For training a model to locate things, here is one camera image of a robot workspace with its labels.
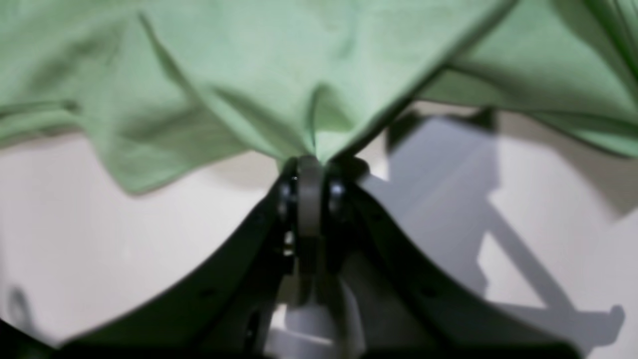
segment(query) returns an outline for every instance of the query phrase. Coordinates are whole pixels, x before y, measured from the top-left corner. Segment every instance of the green t-shirt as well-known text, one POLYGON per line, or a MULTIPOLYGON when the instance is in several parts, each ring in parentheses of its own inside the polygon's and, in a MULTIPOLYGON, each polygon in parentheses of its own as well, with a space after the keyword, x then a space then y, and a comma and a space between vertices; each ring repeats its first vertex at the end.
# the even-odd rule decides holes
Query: green t-shirt
POLYGON ((253 149, 326 161, 397 101, 638 156, 632 0, 2 0, 0 145, 79 129, 129 192, 253 149))

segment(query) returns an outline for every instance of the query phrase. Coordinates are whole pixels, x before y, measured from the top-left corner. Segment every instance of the black metal bracket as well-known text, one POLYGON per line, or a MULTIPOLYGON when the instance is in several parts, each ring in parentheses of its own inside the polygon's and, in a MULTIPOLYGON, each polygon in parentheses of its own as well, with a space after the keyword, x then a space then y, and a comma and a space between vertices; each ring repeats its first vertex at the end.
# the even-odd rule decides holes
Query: black metal bracket
MULTIPOLYGON (((350 288, 363 329, 361 358, 578 358, 564 340, 512 319, 439 270, 342 175, 347 171, 290 159, 197 269, 51 357, 263 357, 279 284, 297 261, 319 292, 328 291, 326 278, 350 288)), ((323 300, 339 307, 338 295, 323 300)))

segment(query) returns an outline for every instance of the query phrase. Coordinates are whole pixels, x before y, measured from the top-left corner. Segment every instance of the white wall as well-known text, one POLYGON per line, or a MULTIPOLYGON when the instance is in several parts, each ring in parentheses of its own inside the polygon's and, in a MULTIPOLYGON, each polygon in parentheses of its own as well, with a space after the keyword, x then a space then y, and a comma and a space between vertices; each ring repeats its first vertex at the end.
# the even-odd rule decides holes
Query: white wall
POLYGON ((130 197, 79 134, 3 150, 3 318, 17 324, 14 287, 51 344, 131 310, 213 253, 277 175, 247 153, 130 197))
MULTIPOLYGON (((422 113, 469 113, 422 105, 422 113)), ((501 113, 498 137, 449 121, 361 156, 363 185, 457 280, 590 358, 638 356, 638 161, 501 113)))
MULTIPOLYGON (((498 131, 430 122, 389 155, 381 136, 361 154, 376 175, 364 186, 475 292, 590 358, 635 358, 638 162, 515 114, 501 114, 498 131)), ((21 288, 50 342, 96 326, 194 268, 275 177, 274 162, 251 153, 133 198, 80 135, 4 149, 0 300, 21 288)))

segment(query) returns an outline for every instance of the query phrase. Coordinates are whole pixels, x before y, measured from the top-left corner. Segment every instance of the green cloth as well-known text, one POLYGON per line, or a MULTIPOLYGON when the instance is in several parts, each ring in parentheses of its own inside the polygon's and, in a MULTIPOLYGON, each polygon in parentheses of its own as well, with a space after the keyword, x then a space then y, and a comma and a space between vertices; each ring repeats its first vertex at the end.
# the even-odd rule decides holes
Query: green cloth
POLYGON ((420 97, 519 111, 638 157, 638 1, 519 1, 420 97))
POLYGON ((633 6, 0 0, 0 145, 80 129, 145 192, 248 149, 326 161, 418 92, 638 156, 633 6))

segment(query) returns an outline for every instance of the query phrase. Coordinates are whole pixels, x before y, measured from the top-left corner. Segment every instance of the white surface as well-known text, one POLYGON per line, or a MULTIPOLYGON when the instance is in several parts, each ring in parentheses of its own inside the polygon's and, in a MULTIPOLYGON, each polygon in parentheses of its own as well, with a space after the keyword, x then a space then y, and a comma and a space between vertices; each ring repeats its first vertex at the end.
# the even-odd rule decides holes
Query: white surface
POLYGON ((213 253, 277 175, 247 153, 130 197, 79 134, 3 150, 3 317, 16 286, 51 343, 131 310, 213 253))
POLYGON ((515 114, 498 132, 431 121, 385 158, 381 136, 361 157, 388 180, 363 185, 475 293, 589 358, 637 357, 638 161, 515 114))
MULTIPOLYGON (((590 358, 637 357, 638 162, 522 116, 502 114, 499 124, 496 140, 439 123, 403 164, 386 157, 381 136, 361 154, 380 177, 366 186, 477 293, 518 305, 502 307, 585 351, 613 342, 590 358), (615 305, 624 321, 610 314, 615 305)), ((2 150, 0 300, 22 288, 54 341, 92 328, 187 274, 275 177, 272 160, 249 154, 132 198, 79 135, 2 150)))

